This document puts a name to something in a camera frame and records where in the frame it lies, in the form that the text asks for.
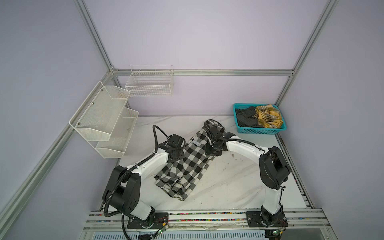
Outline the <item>black white checkered shirt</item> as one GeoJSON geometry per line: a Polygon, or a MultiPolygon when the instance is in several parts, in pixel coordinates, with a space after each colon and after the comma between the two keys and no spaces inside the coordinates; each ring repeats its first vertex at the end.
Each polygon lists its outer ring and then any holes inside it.
{"type": "Polygon", "coordinates": [[[171,198],[185,201],[215,159],[205,153],[205,144],[209,142],[206,130],[199,130],[187,141],[184,158],[166,164],[157,173],[156,186],[171,198]]]}

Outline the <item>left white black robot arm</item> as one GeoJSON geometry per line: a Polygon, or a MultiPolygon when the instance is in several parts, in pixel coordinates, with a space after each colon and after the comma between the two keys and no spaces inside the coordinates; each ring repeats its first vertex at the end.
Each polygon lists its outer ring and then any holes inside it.
{"type": "Polygon", "coordinates": [[[171,135],[165,142],[157,143],[154,152],[139,162],[115,167],[103,193],[103,215],[109,218],[122,214],[151,225],[155,210],[140,200],[141,182],[156,169],[183,159],[185,144],[181,136],[171,135]]]}

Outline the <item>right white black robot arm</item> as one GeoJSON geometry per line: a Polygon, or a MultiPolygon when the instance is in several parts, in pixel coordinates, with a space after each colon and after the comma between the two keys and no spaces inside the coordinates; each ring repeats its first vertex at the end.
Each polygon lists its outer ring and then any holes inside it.
{"type": "Polygon", "coordinates": [[[291,173],[282,151],[276,146],[262,148],[233,133],[226,133],[224,126],[215,120],[206,120],[203,129],[209,139],[204,147],[207,156],[221,156],[230,151],[259,163],[260,178],[267,189],[258,223],[265,227],[276,224],[284,213],[281,203],[283,183],[291,173]]]}

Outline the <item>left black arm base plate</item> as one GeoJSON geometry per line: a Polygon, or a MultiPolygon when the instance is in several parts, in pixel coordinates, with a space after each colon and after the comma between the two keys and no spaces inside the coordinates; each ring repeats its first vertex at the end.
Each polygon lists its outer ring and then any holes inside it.
{"type": "Polygon", "coordinates": [[[127,229],[160,229],[168,224],[169,213],[154,212],[145,220],[133,217],[125,221],[127,229]]]}

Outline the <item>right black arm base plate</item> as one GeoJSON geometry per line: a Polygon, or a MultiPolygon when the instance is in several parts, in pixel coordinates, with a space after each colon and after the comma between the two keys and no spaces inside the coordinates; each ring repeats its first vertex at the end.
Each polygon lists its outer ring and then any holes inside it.
{"type": "Polygon", "coordinates": [[[246,212],[246,218],[250,228],[285,228],[288,226],[288,221],[283,211],[279,211],[274,215],[268,211],[250,211],[246,212]]]}

